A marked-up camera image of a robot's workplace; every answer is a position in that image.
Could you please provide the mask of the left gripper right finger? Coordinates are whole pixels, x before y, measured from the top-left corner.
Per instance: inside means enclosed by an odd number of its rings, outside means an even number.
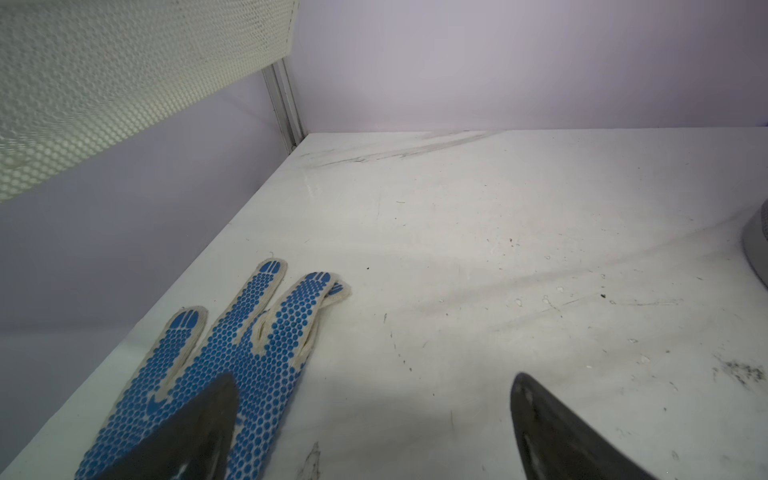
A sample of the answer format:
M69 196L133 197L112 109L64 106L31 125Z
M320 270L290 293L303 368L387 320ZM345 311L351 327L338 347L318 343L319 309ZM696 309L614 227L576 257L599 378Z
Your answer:
M528 479L654 479L527 373L514 378L510 413Z

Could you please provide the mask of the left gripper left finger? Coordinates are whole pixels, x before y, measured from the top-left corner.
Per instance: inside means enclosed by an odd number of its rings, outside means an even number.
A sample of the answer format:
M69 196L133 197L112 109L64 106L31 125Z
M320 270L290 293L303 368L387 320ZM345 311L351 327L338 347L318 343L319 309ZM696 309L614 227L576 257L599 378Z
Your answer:
M235 378L224 373L99 479L223 479L239 406Z

